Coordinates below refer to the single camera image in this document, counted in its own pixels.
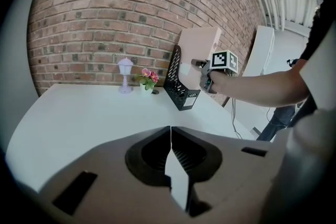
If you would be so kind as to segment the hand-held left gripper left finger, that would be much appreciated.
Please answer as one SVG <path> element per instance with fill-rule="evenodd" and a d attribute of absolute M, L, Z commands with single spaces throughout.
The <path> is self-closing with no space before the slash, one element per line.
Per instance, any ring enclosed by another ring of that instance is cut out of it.
<path fill-rule="evenodd" d="M 41 195 L 72 223 L 182 223 L 165 162 L 169 126 L 100 144 L 59 170 Z"/>

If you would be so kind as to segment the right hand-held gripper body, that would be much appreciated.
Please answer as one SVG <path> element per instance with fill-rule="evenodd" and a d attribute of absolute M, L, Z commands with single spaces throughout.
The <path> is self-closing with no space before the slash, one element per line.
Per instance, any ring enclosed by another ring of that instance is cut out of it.
<path fill-rule="evenodd" d="M 211 72 L 217 70 L 231 77 L 238 74 L 238 57 L 229 50 L 218 51 L 211 55 L 210 60 L 203 61 L 199 66 L 201 67 L 199 86 L 205 92 L 214 92 Z"/>

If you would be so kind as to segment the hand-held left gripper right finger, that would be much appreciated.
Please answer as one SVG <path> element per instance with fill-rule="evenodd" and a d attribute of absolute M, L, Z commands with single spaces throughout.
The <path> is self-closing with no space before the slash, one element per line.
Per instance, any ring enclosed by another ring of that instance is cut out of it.
<path fill-rule="evenodd" d="M 189 223 L 259 223 L 275 171 L 272 144 L 172 128 L 189 179 Z"/>

